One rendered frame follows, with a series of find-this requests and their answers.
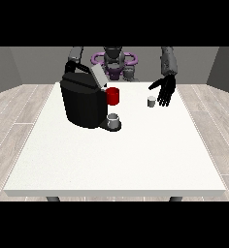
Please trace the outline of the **red pod holder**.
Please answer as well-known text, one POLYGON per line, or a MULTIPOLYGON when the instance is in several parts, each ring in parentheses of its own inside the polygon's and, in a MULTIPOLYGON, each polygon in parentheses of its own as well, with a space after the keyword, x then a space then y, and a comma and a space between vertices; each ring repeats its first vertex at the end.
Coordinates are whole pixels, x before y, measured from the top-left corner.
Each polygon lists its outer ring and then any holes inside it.
POLYGON ((119 89, 116 87, 109 87, 106 89, 107 104, 115 106, 119 103, 119 89))

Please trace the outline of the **pale grey machine lid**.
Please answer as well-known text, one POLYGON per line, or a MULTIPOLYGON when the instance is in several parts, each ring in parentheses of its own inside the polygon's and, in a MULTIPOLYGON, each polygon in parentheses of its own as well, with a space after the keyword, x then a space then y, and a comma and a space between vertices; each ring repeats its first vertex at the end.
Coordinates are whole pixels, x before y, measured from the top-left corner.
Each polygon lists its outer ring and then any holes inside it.
POLYGON ((90 71, 96 80, 99 88, 103 88, 108 83, 108 78, 106 77, 100 64, 96 64, 90 68, 90 71))

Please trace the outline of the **small grey cup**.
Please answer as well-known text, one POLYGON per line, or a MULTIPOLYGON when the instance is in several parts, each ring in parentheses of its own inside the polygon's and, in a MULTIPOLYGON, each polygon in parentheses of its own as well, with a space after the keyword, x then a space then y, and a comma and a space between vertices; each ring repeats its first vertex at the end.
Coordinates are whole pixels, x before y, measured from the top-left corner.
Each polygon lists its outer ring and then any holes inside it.
POLYGON ((119 125, 119 117, 116 113, 110 113, 107 116, 108 127, 111 129, 115 129, 119 125))

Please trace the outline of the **black coffee machine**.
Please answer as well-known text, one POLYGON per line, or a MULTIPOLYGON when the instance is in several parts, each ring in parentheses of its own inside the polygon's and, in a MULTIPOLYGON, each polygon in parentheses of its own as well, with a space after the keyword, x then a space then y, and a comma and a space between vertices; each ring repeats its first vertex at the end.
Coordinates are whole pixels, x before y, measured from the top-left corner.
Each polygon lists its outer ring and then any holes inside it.
POLYGON ((60 88, 67 118, 73 124, 87 129, 103 128, 110 132, 121 129, 108 127, 108 104, 106 89, 98 87, 92 74, 66 73, 60 88))

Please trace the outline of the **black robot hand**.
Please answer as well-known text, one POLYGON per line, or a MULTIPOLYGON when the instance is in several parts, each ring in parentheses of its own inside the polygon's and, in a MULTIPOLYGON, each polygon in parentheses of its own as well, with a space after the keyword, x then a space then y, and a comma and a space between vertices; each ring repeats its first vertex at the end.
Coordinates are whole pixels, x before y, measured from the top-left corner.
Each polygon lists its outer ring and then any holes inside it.
POLYGON ((170 104, 172 95, 176 89, 176 78, 174 75, 167 75, 155 81, 148 89, 152 90, 160 86, 160 91, 157 97, 157 102, 162 107, 167 107, 170 104))
POLYGON ((76 69, 79 69, 82 72, 85 72, 87 74, 90 74, 90 69, 87 66, 84 66, 81 63, 76 63, 73 60, 70 60, 70 61, 68 61, 65 64, 65 71, 64 71, 64 73, 69 73, 69 72, 74 73, 76 71, 76 69))

